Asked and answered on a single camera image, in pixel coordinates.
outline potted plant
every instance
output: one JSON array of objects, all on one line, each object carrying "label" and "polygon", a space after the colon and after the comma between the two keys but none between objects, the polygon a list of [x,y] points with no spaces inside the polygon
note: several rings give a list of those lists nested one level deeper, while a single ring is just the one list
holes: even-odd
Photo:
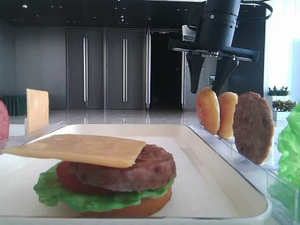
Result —
[{"label": "potted plant", "polygon": [[273,111],[273,120],[285,121],[293,108],[296,107],[296,102],[292,102],[291,100],[276,100],[272,102],[272,106],[275,109],[275,111]]},{"label": "potted plant", "polygon": [[267,102],[269,103],[270,107],[272,108],[272,104],[274,101],[287,101],[290,100],[290,91],[288,87],[281,87],[280,89],[273,87],[273,89],[269,88],[267,93]]}]

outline glossy floor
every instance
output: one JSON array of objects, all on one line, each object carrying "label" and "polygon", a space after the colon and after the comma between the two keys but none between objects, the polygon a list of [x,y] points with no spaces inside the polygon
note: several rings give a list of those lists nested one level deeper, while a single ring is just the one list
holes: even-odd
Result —
[{"label": "glossy floor", "polygon": [[[24,124],[26,116],[10,117],[10,124]],[[181,110],[51,110],[50,123],[65,124],[183,124],[198,121],[195,111]]]}]

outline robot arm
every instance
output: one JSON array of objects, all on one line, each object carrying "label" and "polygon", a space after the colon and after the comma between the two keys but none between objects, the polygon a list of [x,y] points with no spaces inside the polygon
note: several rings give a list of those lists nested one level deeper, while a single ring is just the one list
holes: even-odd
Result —
[{"label": "robot arm", "polygon": [[[185,25],[182,27],[186,40],[170,39],[169,49],[187,53],[187,63],[191,75],[191,92],[197,93],[201,68],[205,55],[216,57],[216,77],[213,91],[218,95],[226,79],[239,65],[239,61],[257,62],[258,51],[231,47],[234,31],[238,25],[240,5],[257,4],[270,10],[265,3],[268,0],[207,0],[204,13],[199,17],[197,27]],[[264,21],[263,18],[250,18],[251,21]]]}]

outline dark doorway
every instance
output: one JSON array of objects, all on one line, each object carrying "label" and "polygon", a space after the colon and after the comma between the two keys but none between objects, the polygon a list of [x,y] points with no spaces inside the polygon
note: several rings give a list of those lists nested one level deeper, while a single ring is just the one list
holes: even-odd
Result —
[{"label": "dark doorway", "polygon": [[181,39],[178,32],[151,33],[150,110],[182,109],[181,52],[168,50],[169,39]]}]

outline white tray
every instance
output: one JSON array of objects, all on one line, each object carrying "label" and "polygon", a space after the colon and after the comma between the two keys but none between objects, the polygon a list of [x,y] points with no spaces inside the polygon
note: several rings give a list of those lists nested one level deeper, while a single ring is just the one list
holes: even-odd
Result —
[{"label": "white tray", "polygon": [[182,125],[70,125],[57,134],[111,135],[144,140],[173,154],[177,178],[169,203],[148,219],[88,219],[66,205],[46,207],[33,190],[55,159],[0,156],[0,224],[263,225],[271,203],[189,127]]}]

